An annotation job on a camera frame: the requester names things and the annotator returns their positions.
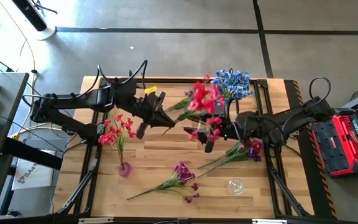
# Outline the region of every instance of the clear glass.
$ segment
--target clear glass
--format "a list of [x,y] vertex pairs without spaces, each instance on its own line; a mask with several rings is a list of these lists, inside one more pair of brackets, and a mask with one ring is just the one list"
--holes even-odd
[[227,189],[232,194],[241,194],[244,191],[244,183],[238,178],[233,178],[229,181]]

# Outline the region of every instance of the yellow tape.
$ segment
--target yellow tape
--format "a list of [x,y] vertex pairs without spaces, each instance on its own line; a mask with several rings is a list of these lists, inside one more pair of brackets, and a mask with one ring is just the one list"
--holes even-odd
[[145,94],[149,94],[149,93],[152,93],[152,92],[155,92],[157,91],[157,87],[156,86],[153,86],[153,87],[150,87],[150,88],[147,88],[144,90],[144,93]]

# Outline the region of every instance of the wooden tabletop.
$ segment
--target wooden tabletop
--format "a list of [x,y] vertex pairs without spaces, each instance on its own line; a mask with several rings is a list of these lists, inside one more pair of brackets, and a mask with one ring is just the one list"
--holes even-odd
[[[81,91],[91,86],[94,77],[84,77]],[[278,113],[289,109],[284,81],[282,79],[268,79],[268,89],[273,112]],[[147,83],[147,87],[157,86],[157,93],[166,93],[164,108],[176,103],[183,92],[189,90],[192,84],[185,83]],[[240,101],[241,111],[255,111],[257,109],[254,97]],[[131,117],[122,110],[113,109],[109,112],[109,119],[117,114]],[[76,110],[74,118],[90,123],[93,115],[91,110]],[[176,119],[177,112],[169,112],[172,119]],[[231,117],[236,117],[235,106],[231,107]],[[134,120],[133,127],[140,124],[139,118]],[[124,160],[130,163],[133,170],[128,178],[118,175],[119,159],[114,146],[104,146],[98,172],[96,190],[91,212],[92,217],[191,217],[191,218],[273,218],[272,198],[270,196],[269,179],[266,163],[262,154],[262,162],[252,160],[226,164],[207,175],[196,179],[200,185],[200,198],[195,198],[188,204],[183,197],[174,192],[152,192],[138,198],[127,198],[139,194],[166,181],[173,172],[173,167],[184,161],[192,172],[202,174],[206,169],[197,167],[219,157],[228,150],[234,140],[215,142],[212,153],[205,153],[204,146],[198,141],[189,141],[183,127],[197,127],[191,121],[182,121],[169,130],[164,136],[165,128],[148,128],[143,139],[126,139],[124,145]],[[80,141],[72,141],[68,147]],[[289,140],[288,145],[298,150],[298,143]],[[80,181],[81,166],[86,146],[78,146],[65,154],[59,180],[55,190],[54,205],[56,210],[73,193]],[[308,185],[301,158],[293,151],[283,147],[282,160],[285,169],[288,188],[297,201],[309,213],[313,213]],[[229,180],[237,177],[245,184],[242,194],[233,195],[227,191]],[[83,207],[87,198],[88,188],[85,190]],[[280,208],[284,210],[283,196],[278,190]]]

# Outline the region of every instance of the gray floor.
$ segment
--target gray floor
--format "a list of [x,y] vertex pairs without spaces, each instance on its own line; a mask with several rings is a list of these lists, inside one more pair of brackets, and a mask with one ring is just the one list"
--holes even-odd
[[[57,15],[45,11],[43,16],[59,27],[257,29],[252,0],[43,0],[42,4],[58,11]],[[358,30],[358,0],[259,0],[259,6],[264,29]],[[0,60],[23,72],[32,69],[27,46],[19,57],[24,38],[1,7],[0,25]],[[318,75],[333,83],[328,97],[332,106],[348,102],[358,90],[358,35],[269,34],[266,40],[274,77],[298,80],[305,99],[310,80]],[[78,91],[83,76],[96,74],[97,64],[107,74],[127,75],[145,59],[147,75],[153,76],[201,76],[233,67],[247,69],[254,78],[267,77],[258,34],[58,32],[30,44],[40,72],[35,86],[41,93]],[[314,86],[315,94],[325,91],[324,83]],[[21,106],[16,120],[26,112]],[[339,218],[358,221],[358,178],[330,180],[329,185]],[[27,200],[18,193],[12,208],[26,216],[46,214],[52,192],[53,187],[26,192],[37,198],[26,207]]]

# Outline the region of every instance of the pink vase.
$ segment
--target pink vase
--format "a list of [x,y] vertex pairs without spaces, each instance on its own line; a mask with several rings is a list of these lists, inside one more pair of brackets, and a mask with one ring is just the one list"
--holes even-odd
[[132,166],[129,165],[129,163],[124,162],[121,164],[118,168],[118,173],[121,177],[127,178],[129,174],[131,173]]

